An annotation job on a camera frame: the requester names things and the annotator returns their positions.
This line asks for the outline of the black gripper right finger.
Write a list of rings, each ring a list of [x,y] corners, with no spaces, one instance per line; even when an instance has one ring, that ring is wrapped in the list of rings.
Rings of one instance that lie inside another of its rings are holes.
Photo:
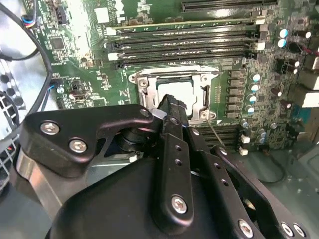
[[[190,165],[198,169],[216,230],[223,239],[309,239],[306,227],[223,147],[209,148],[200,132],[187,123],[178,107],[190,150]]]

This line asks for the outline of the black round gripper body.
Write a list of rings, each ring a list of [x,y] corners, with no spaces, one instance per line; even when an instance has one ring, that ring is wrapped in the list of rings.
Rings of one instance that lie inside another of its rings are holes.
[[[49,239],[169,239],[152,219],[156,161],[126,166],[68,199]]]

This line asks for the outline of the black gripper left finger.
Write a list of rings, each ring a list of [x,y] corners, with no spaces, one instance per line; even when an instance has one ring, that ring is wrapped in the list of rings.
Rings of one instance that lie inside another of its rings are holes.
[[[166,95],[153,111],[122,105],[31,114],[22,124],[16,171],[53,223],[75,194],[135,162],[154,159],[152,219],[161,231],[188,231],[194,199],[180,105]]]

